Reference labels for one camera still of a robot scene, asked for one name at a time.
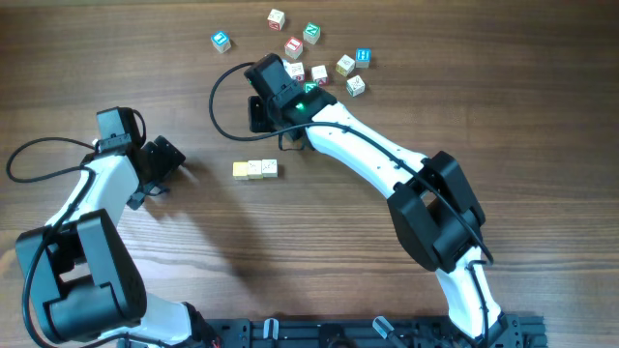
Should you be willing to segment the white fish wooden block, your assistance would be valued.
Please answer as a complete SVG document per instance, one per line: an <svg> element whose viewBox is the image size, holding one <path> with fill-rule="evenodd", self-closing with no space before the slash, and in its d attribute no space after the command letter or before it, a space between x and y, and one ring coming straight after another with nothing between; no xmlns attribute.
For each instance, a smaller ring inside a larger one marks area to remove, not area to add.
<svg viewBox="0 0 619 348"><path fill-rule="evenodd" d="M263 159L261 161L261 173L264 178L277 178L279 165L276 159Z"/></svg>

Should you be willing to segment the white yellow edged block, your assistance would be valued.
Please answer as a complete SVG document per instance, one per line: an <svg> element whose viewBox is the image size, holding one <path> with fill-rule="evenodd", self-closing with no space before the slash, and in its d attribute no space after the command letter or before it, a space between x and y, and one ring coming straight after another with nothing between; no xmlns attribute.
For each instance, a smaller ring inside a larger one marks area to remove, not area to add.
<svg viewBox="0 0 619 348"><path fill-rule="evenodd" d="M247 174L250 180L262 179L262 161L260 159L249 160Z"/></svg>

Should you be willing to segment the yellow top wooden block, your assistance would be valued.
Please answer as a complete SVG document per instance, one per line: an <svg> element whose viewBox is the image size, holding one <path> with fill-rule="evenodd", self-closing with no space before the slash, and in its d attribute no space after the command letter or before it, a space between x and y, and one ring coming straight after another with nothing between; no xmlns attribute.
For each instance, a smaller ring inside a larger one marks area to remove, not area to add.
<svg viewBox="0 0 619 348"><path fill-rule="evenodd" d="M246 161L235 161L232 175L235 180L247 180L249 178L249 164Z"/></svg>

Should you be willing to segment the red A wooden block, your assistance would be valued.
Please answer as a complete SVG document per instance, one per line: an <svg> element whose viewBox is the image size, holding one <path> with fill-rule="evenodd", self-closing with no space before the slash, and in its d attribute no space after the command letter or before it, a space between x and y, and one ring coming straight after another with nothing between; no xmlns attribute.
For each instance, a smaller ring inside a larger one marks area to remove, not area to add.
<svg viewBox="0 0 619 348"><path fill-rule="evenodd" d="M325 65L319 65L311 68L312 81L319 86L326 85L329 81L329 76Z"/></svg>

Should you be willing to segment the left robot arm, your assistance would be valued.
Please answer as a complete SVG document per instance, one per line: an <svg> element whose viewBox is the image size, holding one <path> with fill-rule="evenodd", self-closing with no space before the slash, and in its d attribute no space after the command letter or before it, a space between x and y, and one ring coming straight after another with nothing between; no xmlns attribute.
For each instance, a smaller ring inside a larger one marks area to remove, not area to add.
<svg viewBox="0 0 619 348"><path fill-rule="evenodd" d="M68 201L15 242L26 331L41 347L216 346L219 336L192 305L146 292L117 231L125 208L166 191L162 183L184 155L162 136L147 141L135 109L113 107L96 118L101 137L76 166L81 176Z"/></svg>

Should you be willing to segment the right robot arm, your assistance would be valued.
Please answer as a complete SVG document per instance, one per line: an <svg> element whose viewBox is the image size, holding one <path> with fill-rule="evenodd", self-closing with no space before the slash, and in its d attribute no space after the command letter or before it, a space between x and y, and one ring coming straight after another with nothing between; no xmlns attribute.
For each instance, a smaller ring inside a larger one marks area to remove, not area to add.
<svg viewBox="0 0 619 348"><path fill-rule="evenodd" d="M457 161L445 152L429 158L399 147L322 88L305 90L276 54L251 64L244 76L258 97L252 131L301 139L377 189L402 248L436 274L452 323L469 338L488 336L501 309L483 271L492 258L481 233L486 218Z"/></svg>

